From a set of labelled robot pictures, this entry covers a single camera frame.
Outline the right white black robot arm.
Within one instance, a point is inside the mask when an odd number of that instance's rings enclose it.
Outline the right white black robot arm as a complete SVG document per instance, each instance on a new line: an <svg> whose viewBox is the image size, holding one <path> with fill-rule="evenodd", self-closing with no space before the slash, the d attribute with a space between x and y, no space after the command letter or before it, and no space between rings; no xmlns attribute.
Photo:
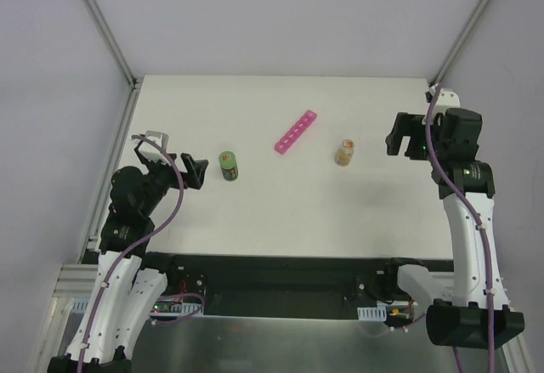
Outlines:
<svg viewBox="0 0 544 373"><path fill-rule="evenodd" d="M509 307L496 262L493 236L495 185L490 166L476 158L483 125L480 114L449 108L426 125L423 115L400 112L386 137L388 155L430 161L440 168L432 179L448 218L454 282L447 291L427 265L394 258L382 279L392 300L409 295L426 312L432 344L458 348L498 349L524 331L524 316Z"/></svg>

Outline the clear bottle with yellow pills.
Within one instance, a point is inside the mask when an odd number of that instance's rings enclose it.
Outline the clear bottle with yellow pills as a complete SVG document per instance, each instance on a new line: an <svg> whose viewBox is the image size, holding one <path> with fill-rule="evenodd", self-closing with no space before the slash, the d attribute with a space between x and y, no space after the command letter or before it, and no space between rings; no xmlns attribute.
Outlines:
<svg viewBox="0 0 544 373"><path fill-rule="evenodd" d="M346 167L350 162L354 154L354 141L351 139L344 139L334 155L334 161L340 167Z"/></svg>

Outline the pink weekly pill organizer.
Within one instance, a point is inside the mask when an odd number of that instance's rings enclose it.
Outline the pink weekly pill organizer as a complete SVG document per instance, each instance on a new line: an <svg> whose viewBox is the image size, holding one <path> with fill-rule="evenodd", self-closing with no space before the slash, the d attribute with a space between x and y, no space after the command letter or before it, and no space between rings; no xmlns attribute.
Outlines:
<svg viewBox="0 0 544 373"><path fill-rule="evenodd" d="M312 110L307 110L274 145L275 152L284 155L316 119L317 114Z"/></svg>

